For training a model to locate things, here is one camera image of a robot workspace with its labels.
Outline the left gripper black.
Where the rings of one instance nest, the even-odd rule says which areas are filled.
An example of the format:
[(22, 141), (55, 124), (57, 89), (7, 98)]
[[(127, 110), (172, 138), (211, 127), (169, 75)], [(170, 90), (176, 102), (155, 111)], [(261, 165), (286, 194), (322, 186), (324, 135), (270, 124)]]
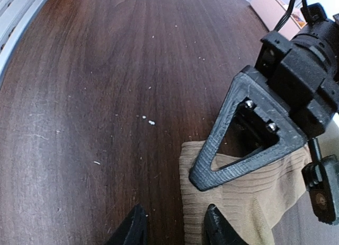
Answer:
[(292, 121), (319, 136), (338, 112), (338, 24), (319, 3), (301, 11), (307, 24), (291, 40), (276, 31), (261, 39), (255, 68), (289, 106)]

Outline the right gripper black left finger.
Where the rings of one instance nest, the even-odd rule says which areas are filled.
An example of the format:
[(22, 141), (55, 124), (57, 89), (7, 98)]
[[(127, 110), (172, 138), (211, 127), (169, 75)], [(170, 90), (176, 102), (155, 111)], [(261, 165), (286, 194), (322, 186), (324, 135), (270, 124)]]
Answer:
[(135, 205), (105, 244), (147, 244), (147, 216), (145, 209), (140, 204)]

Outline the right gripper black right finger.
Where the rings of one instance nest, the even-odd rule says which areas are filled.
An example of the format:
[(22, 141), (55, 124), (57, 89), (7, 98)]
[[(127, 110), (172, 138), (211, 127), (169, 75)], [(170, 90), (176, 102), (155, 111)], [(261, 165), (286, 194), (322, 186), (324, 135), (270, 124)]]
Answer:
[(203, 244), (248, 245), (215, 204), (210, 204), (203, 220)]

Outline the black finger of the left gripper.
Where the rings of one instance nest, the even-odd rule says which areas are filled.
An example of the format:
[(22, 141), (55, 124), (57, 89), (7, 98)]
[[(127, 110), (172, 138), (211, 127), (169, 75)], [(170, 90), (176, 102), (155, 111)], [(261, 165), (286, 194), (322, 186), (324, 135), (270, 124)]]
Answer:
[(246, 66), (233, 79), (213, 128), (189, 172), (207, 191), (264, 167), (307, 141), (266, 78)]

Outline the tan ribbed sock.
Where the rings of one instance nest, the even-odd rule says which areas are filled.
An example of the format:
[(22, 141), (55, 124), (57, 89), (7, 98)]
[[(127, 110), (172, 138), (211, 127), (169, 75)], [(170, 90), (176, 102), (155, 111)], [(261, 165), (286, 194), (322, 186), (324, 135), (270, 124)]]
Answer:
[(201, 192), (189, 181), (189, 170), (203, 141), (182, 144), (179, 158), (184, 243), (202, 244), (203, 219), (215, 204), (248, 244), (274, 244), (272, 229), (305, 193), (302, 168), (311, 162), (307, 145), (265, 167)]

